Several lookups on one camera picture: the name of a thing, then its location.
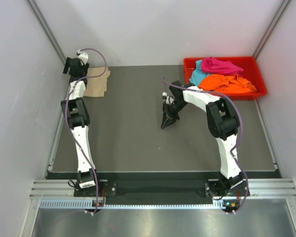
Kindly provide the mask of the beige t shirt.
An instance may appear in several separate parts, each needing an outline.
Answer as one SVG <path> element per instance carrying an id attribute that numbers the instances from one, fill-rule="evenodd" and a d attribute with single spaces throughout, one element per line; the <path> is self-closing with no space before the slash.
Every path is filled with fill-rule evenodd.
<path id="1" fill-rule="evenodd" d="M 100 98 L 104 97 L 107 91 L 107 81 L 111 72 L 108 67 L 91 67 L 88 70 L 87 88 L 84 97 Z"/>

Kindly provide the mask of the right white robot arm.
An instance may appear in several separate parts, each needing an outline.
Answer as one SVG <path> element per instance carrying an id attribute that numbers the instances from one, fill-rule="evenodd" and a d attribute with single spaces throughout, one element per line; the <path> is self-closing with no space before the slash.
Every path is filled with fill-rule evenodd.
<path id="1" fill-rule="evenodd" d="M 241 126 L 239 112 L 230 98 L 220 93 L 206 92 L 192 83 L 179 81 L 169 84 L 171 95 L 162 93 L 162 123 L 165 129 L 180 120 L 179 112 L 192 104 L 206 113 L 210 134 L 216 139 L 221 161 L 221 177 L 206 189 L 208 195 L 218 199 L 234 194 L 243 183 L 243 171 L 238 164 L 237 138 Z"/>

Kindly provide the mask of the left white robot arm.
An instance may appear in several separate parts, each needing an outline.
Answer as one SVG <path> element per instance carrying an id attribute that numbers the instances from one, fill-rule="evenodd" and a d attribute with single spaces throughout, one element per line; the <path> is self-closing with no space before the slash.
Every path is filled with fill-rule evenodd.
<path id="1" fill-rule="evenodd" d="M 102 184 L 96 176 L 96 167 L 92 160 L 89 145 L 90 116 L 83 100 L 87 89 L 88 54 L 81 49 L 75 58 L 68 57 L 63 69 L 70 76 L 69 94 L 61 101 L 66 127 L 74 140 L 78 168 L 76 181 L 69 181 L 74 187 L 76 197 L 94 197 L 102 190 Z"/>

